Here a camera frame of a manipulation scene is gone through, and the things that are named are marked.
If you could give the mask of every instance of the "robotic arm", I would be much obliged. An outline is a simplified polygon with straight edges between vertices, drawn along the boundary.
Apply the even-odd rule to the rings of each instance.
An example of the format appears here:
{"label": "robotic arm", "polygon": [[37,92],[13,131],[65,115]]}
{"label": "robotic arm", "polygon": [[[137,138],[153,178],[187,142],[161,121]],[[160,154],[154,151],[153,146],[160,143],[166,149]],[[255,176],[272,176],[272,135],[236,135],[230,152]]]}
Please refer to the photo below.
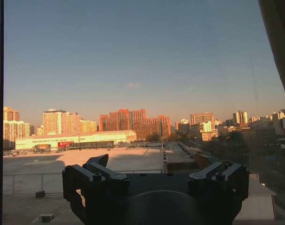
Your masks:
{"label": "robotic arm", "polygon": [[86,225],[227,225],[248,197],[244,165],[196,154],[199,172],[124,174],[106,168],[108,159],[92,157],[62,172],[64,198]]}

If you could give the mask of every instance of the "low white building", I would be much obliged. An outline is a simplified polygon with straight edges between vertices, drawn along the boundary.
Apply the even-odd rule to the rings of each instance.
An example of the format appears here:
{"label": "low white building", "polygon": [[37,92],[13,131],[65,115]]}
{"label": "low white building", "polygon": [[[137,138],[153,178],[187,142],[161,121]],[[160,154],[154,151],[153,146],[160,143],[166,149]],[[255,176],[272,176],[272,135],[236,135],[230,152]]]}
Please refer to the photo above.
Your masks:
{"label": "low white building", "polygon": [[137,137],[133,130],[104,131],[77,135],[31,136],[16,139],[15,149],[31,149],[39,144],[50,144],[52,150],[56,150],[58,147],[64,147],[67,143],[112,142],[113,144],[117,144],[121,142],[130,143],[135,140],[137,140]]}

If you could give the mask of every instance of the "cloud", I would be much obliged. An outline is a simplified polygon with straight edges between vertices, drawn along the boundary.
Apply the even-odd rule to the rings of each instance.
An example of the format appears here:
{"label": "cloud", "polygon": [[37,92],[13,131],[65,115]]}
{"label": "cloud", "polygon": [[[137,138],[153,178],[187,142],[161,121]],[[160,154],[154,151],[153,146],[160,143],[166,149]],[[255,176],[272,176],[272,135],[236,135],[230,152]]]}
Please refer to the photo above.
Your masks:
{"label": "cloud", "polygon": [[131,89],[136,89],[140,87],[140,83],[130,82],[130,83],[127,83],[127,87]]}

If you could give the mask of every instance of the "signboard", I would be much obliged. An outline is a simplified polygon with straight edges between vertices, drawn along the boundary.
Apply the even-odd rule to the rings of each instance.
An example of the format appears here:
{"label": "signboard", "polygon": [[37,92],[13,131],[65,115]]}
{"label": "signboard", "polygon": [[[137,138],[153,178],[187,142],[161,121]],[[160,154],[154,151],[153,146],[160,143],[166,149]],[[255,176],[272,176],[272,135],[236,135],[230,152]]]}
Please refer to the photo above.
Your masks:
{"label": "signboard", "polygon": [[74,143],[74,142],[58,142],[58,148],[68,147],[71,143]]}

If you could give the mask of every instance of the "bolt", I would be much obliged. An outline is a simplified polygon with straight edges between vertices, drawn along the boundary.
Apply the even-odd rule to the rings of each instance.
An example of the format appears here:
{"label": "bolt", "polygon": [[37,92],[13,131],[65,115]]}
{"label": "bolt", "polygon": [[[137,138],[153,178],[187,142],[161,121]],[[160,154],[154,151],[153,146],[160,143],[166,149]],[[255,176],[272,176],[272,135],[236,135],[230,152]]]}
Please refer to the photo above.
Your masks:
{"label": "bolt", "polygon": [[215,174],[215,176],[216,176],[216,180],[218,180],[218,181],[225,181],[226,176],[225,176],[225,174],[223,172],[217,172]]}
{"label": "bolt", "polygon": [[96,172],[93,174],[93,179],[94,179],[94,181],[101,181],[102,175],[99,172]]}

